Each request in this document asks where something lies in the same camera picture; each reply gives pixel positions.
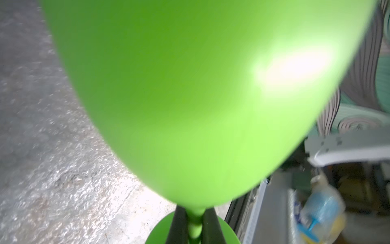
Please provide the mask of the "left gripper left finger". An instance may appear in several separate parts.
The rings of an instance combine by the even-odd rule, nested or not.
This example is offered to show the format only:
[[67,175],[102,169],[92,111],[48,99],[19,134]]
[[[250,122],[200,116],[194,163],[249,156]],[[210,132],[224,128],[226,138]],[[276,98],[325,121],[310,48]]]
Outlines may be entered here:
[[188,217],[185,208],[177,205],[165,244],[188,244]]

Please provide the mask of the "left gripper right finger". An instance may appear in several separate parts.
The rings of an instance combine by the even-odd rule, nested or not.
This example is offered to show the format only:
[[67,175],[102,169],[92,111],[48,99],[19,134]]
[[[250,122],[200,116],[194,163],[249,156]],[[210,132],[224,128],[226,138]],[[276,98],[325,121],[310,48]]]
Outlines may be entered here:
[[214,208],[206,209],[203,214],[202,224],[202,244],[226,244],[226,240]]

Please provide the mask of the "clear bubble wrap sheet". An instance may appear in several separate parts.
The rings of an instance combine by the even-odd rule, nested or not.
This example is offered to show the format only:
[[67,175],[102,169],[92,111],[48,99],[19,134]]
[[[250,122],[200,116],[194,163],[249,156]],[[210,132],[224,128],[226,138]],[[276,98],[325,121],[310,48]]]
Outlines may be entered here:
[[1,243],[142,244],[174,206],[116,158],[58,64],[1,48]]

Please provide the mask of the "green plastic wine glass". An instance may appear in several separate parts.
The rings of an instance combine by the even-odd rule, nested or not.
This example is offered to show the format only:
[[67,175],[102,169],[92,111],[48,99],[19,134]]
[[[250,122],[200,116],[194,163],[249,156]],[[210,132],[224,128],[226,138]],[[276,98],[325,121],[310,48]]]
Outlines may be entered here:
[[206,209],[268,177],[308,134],[378,1],[41,1],[104,140],[151,190]]

